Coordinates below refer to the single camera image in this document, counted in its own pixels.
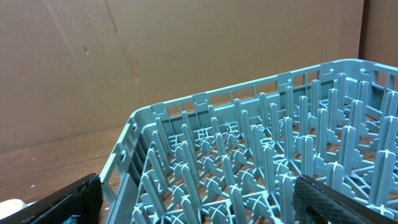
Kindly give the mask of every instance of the plastic crate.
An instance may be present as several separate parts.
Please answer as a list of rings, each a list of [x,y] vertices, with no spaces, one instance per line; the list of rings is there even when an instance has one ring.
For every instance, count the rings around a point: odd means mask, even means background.
[[[397,76],[337,60],[133,112],[101,173],[106,222],[293,223],[300,174],[397,218]]]

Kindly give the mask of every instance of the blue plastic dish rack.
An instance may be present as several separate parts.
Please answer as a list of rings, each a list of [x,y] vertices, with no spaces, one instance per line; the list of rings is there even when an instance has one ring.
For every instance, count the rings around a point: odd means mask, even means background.
[[[133,112],[101,173],[106,223],[294,223],[300,174],[397,218],[397,77],[398,68],[337,60]],[[275,91],[262,92],[270,83]],[[246,89],[251,97],[234,98]]]

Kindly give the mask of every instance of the plastic peg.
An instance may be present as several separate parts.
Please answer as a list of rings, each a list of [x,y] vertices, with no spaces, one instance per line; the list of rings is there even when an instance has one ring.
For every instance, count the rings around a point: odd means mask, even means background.
[[[219,156],[226,155],[224,138],[223,135],[220,133],[216,135],[216,145],[217,145],[218,155]]]
[[[229,199],[232,201],[234,208],[235,220],[239,224],[247,224],[246,211],[244,209],[242,191],[237,184],[229,186]]]
[[[300,96],[298,106],[300,108],[300,114],[298,117],[298,121],[300,123],[299,133],[301,136],[308,135],[308,98],[306,96]]]
[[[213,106],[213,105],[208,105],[207,109],[208,109],[208,111],[209,111],[210,119],[211,119],[211,118],[215,118],[216,115],[214,114],[214,106]]]
[[[163,142],[163,147],[167,150],[168,153],[172,151],[172,147],[170,145],[169,137],[167,136],[166,130],[164,129],[163,122],[161,118],[156,118],[156,126],[159,131],[160,139]]]
[[[166,150],[163,147],[162,140],[160,140],[160,136],[157,131],[152,133],[154,137],[154,141],[156,144],[157,151],[159,152],[160,158],[162,159],[163,166],[168,169],[171,166],[169,156],[167,155]]]
[[[167,180],[167,177],[164,175],[163,168],[159,162],[159,158],[157,157],[154,149],[148,150],[148,157],[149,157],[150,163],[154,167],[160,187],[162,188],[162,190],[167,190],[169,188],[170,184],[169,184],[169,181]]]
[[[278,118],[278,106],[275,103],[271,103],[269,105],[271,111],[271,133],[272,133],[272,140],[277,142],[280,140],[280,125],[279,125],[279,118]]]
[[[189,165],[189,167],[191,167],[192,177],[195,180],[195,183],[198,183],[199,179],[200,179],[199,174],[198,174],[198,171],[197,171],[197,168],[195,165],[195,161],[192,158],[191,150],[186,141],[182,142],[182,150],[183,150],[185,162]]]
[[[294,160],[293,122],[291,118],[284,117],[282,123],[285,158],[288,161]]]
[[[349,125],[358,130],[355,135],[355,146],[359,143],[359,136],[361,134],[361,124],[362,124],[362,110],[363,103],[359,100],[353,100],[351,102],[351,109],[349,114]]]
[[[234,185],[235,184],[235,176],[232,170],[231,159],[228,155],[221,156],[221,168],[223,169],[223,173],[226,180],[226,185]]]
[[[338,109],[344,109],[344,99],[346,97],[346,79],[347,74],[339,73],[337,75],[337,89],[338,89]]]
[[[328,98],[328,128],[332,131],[336,131],[337,127],[337,109],[338,109],[338,90],[330,89]]]
[[[142,205],[134,207],[134,210],[132,211],[132,218],[136,224],[152,224],[147,211]]]
[[[261,104],[261,121],[264,128],[269,127],[268,119],[268,100],[265,93],[260,93],[260,104]]]
[[[183,111],[181,115],[182,115],[182,121],[184,122],[184,124],[186,124],[188,126],[188,131],[189,131],[189,135],[191,137],[191,141],[192,141],[193,145],[195,145],[195,138],[193,137],[193,131],[191,128],[191,123],[189,122],[188,113],[186,111]]]
[[[396,150],[396,136],[398,131],[398,118],[395,116],[386,116],[382,119],[379,130],[379,144],[377,151]]]
[[[324,158],[328,148],[328,111],[326,109],[318,109],[317,121],[317,135],[315,137],[315,141],[317,143],[316,151],[320,153],[322,158]]]
[[[369,82],[361,81],[358,83],[358,91],[356,93],[356,98],[363,103],[361,121],[366,119],[366,108],[368,107],[369,98]]]
[[[243,133],[243,122],[242,122],[242,112],[241,112],[241,101],[239,99],[234,100],[236,121],[238,122],[239,134]]]
[[[184,195],[181,201],[181,207],[185,215],[185,219],[189,224],[200,224],[198,215],[192,207],[188,195]]]
[[[377,207],[380,205],[387,206],[395,161],[396,155],[393,152],[388,150],[377,152],[374,160],[375,166],[371,191],[368,198],[369,204]]]
[[[197,182],[192,178],[193,170],[196,171],[196,168],[191,169],[186,164],[182,166],[182,176],[184,178],[185,185],[187,186],[188,193],[192,198],[193,206],[198,209],[201,208],[201,199],[196,185]]]
[[[351,126],[344,126],[341,135],[338,163],[344,167],[346,175],[351,175],[356,130]]]
[[[216,134],[220,133],[217,118],[211,118],[211,129],[213,130],[214,138],[216,138]]]
[[[184,135],[186,142],[188,142],[193,158],[197,160],[197,155],[195,152],[195,140],[192,140],[191,135],[189,134],[189,128],[186,124],[182,125],[182,134]]]
[[[251,126],[252,132],[252,154],[253,154],[253,162],[254,167],[259,168],[262,164],[261,162],[261,142],[260,142],[260,130],[257,126]]]
[[[249,124],[249,113],[246,110],[242,110],[242,121],[243,121],[243,137],[244,145],[247,149],[252,149],[252,136]]]
[[[398,92],[390,91],[386,94],[382,104],[382,118],[385,116],[397,116]]]
[[[268,192],[276,192],[275,186],[275,170],[274,170],[274,160],[273,160],[273,153],[274,149],[269,145],[266,144],[262,147],[262,168],[264,172],[264,181],[265,186]]]
[[[158,217],[164,216],[166,214],[167,209],[163,203],[162,197],[157,191],[153,178],[147,173],[145,173],[142,175],[141,181],[144,184],[144,187],[148,193],[150,201],[152,202],[155,213],[157,214]]]
[[[327,166],[326,186],[341,192],[344,179],[344,168],[337,162],[329,162]]]
[[[320,100],[320,82],[319,80],[312,80],[311,82],[311,115],[317,116]]]
[[[310,136],[300,138],[302,145],[301,174],[313,177],[313,139]]]
[[[286,116],[294,119],[293,88],[286,87]]]
[[[294,223],[293,180],[287,174],[279,176],[280,220],[282,223]]]

